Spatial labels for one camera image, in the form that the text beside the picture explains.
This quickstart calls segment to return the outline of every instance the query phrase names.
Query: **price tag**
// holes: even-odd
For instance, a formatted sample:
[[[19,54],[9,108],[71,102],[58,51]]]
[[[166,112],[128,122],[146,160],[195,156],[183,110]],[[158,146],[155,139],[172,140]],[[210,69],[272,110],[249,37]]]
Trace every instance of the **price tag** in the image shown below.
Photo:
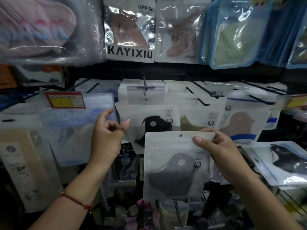
[[[85,109],[80,92],[45,92],[45,95],[52,108]]]
[[[307,106],[307,95],[301,95],[294,97],[287,108],[296,108],[296,107],[306,107]]]

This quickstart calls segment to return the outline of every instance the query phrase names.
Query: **forearm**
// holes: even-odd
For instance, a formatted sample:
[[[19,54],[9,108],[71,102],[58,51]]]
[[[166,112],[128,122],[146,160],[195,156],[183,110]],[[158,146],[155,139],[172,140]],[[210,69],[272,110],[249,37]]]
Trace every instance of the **forearm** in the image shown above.
[[[66,194],[84,205],[91,205],[109,167],[87,166],[65,189]],[[77,230],[87,210],[66,197],[59,197],[32,225],[30,230]]]
[[[256,176],[235,185],[255,227],[261,230],[303,230],[272,192]]]

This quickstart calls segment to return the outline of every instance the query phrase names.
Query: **fingernail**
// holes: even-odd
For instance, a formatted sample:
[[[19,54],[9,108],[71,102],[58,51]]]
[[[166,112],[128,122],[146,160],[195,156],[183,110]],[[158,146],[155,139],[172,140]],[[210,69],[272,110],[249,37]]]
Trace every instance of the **fingernail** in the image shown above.
[[[126,124],[126,125],[129,126],[130,125],[130,119],[127,119],[127,120],[123,121],[122,124]]]
[[[193,139],[194,139],[194,141],[196,141],[197,143],[200,143],[200,142],[201,142],[201,138],[199,138],[198,136],[194,137]]]

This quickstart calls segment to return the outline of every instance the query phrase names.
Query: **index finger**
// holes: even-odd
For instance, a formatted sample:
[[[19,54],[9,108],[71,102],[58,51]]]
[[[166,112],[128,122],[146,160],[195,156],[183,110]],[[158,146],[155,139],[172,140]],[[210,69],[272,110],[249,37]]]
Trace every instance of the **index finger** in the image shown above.
[[[97,121],[96,121],[96,125],[104,124],[106,122],[106,117],[108,117],[110,114],[112,114],[113,111],[114,111],[113,108],[111,108],[111,109],[108,109],[108,110],[102,112],[100,114],[100,116],[98,117]]]
[[[221,137],[222,139],[225,139],[226,137],[228,138],[228,136],[225,135],[223,132],[213,129],[213,128],[208,127],[208,128],[201,129],[200,131],[215,132],[214,138],[217,138],[217,137]]]

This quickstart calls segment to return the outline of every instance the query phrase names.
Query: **pink face mask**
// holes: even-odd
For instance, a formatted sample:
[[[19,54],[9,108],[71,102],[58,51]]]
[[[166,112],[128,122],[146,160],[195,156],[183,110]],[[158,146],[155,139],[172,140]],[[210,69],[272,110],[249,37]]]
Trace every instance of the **pink face mask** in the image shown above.
[[[48,0],[0,0],[0,52],[33,56],[61,52],[77,25],[67,6]]]

